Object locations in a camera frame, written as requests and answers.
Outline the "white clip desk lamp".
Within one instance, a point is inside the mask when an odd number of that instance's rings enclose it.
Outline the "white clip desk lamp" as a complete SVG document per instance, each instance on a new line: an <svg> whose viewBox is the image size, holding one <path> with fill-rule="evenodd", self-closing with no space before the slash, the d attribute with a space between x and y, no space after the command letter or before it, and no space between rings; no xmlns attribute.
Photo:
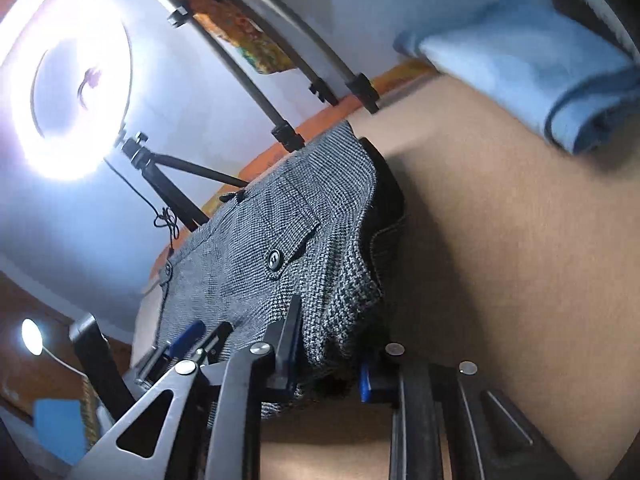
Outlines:
<svg viewBox="0 0 640 480"><path fill-rule="evenodd" d="M41 356L44 353L54 362L57 362L62 367L66 368L66 370L70 370L82 378L87 377L85 373L58 358L52 351L44 346L41 330L31 318L24 318L21 324L21 337L25 348L33 356Z"/></svg>

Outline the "folded light blue jeans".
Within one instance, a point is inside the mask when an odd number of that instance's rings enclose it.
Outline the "folded light blue jeans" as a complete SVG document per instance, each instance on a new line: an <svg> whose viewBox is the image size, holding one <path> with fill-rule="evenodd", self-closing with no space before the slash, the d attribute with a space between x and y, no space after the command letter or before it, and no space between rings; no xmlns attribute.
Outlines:
<svg viewBox="0 0 640 480"><path fill-rule="evenodd" d="M639 0L579 0L614 38L530 0L498 0L457 25L402 32L423 58L571 155L608 142L639 114Z"/></svg>

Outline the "orange floral bed sheet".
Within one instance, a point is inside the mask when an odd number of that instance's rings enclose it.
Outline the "orange floral bed sheet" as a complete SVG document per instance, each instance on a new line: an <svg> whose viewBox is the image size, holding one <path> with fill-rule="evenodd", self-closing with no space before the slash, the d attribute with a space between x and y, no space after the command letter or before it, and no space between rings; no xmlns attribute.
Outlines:
<svg viewBox="0 0 640 480"><path fill-rule="evenodd" d="M438 74L436 68L431 66L430 63L410 58L409 61L405 61L391 68L380 76L376 76L373 79L373 87L375 90L381 91L382 100L380 107L390 102L392 95L400 90L408 89L409 84L413 84L416 81L421 82L426 78L434 77ZM337 106L328 106L323 110L320 110L311 118L306 119L297 128L296 131L303 137L305 141L310 141L315 136L318 136L324 130L329 129L341 122L342 120L349 118L351 114L361 110L363 105L357 100L356 96L345 96L338 102ZM277 162L285 156L285 149L280 145L273 144L270 148L257 155L251 160L241 171L241 177L248 177L253 180L259 177L263 172L270 169ZM221 196L231 191L231 186L228 184L223 185L214 195L209 197L209 200L204 204L204 212L210 217L219 207ZM141 289L142 296L147 295L151 289L158 282L158 274L160 273L160 267L166 262L168 258L169 247L166 246L160 255L156 258L152 271L150 273L149 281Z"/></svg>

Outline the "blue chair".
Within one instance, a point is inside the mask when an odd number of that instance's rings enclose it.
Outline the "blue chair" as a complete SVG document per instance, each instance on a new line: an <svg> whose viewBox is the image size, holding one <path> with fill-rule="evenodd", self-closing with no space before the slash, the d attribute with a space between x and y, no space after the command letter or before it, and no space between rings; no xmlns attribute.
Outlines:
<svg viewBox="0 0 640 480"><path fill-rule="evenodd" d="M35 400L32 417L38 440L47 451L70 466L85 456L87 440L78 400Z"/></svg>

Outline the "small black tripod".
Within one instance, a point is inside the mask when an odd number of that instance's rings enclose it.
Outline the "small black tripod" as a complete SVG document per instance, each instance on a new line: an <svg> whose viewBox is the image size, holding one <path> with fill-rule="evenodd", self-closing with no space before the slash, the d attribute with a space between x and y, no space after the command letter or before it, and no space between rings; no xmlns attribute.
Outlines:
<svg viewBox="0 0 640 480"><path fill-rule="evenodd" d="M126 130L121 128L115 141L115 148L124 154L134 169L140 171L142 178L162 201L177 216L178 220L190 231L196 231L208 222L208 215L196 206L166 174L160 170L161 166L175 169L185 174L231 185L234 188L246 188L248 183L237 177L223 174L193 162L150 151L144 144L148 136L142 132L135 136L127 136Z"/></svg>

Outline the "grey checked shorts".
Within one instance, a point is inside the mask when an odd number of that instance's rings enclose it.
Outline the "grey checked shorts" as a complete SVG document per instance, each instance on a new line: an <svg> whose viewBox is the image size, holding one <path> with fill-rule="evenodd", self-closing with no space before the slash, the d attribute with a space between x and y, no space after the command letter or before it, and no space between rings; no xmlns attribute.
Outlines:
<svg viewBox="0 0 640 480"><path fill-rule="evenodd" d="M388 315L384 285L405 199L384 157L341 122L236 192L160 272L155 338L232 325L222 356L302 300L301 398L342 382Z"/></svg>

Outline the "leopard print cushion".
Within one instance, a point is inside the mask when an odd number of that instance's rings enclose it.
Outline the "leopard print cushion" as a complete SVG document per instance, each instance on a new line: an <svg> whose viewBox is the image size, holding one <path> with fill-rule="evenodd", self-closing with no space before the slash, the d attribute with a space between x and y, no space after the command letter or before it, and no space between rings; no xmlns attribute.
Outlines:
<svg viewBox="0 0 640 480"><path fill-rule="evenodd" d="M82 378L81 387L80 414L84 424L87 450L90 450L101 437L101 426L98 419L99 399L87 378Z"/></svg>

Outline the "tall grey tripod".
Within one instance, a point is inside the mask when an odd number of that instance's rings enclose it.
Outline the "tall grey tripod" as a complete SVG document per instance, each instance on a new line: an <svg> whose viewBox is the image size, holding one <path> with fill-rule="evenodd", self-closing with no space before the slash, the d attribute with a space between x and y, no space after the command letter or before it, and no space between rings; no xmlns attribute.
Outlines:
<svg viewBox="0 0 640 480"><path fill-rule="evenodd" d="M305 35L323 53L341 74L349 92L369 113L378 111L380 96L366 75L355 74L316 31L282 0L259 2ZM340 104L330 86L292 44L243 0L186 0L183 9L174 14L174 19L179 21L184 14L193 15L209 35L228 41L258 74L271 75L297 68L309 81L309 91L321 102L332 106Z"/></svg>

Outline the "colourful hanging fabric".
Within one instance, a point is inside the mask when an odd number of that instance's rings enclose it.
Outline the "colourful hanging fabric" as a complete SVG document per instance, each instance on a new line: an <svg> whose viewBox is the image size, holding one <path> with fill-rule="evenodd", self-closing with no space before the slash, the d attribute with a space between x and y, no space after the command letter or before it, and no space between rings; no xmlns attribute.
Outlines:
<svg viewBox="0 0 640 480"><path fill-rule="evenodd" d="M194 18L210 36L231 44L261 75L294 70L284 51L234 3L224 0L186 0Z"/></svg>

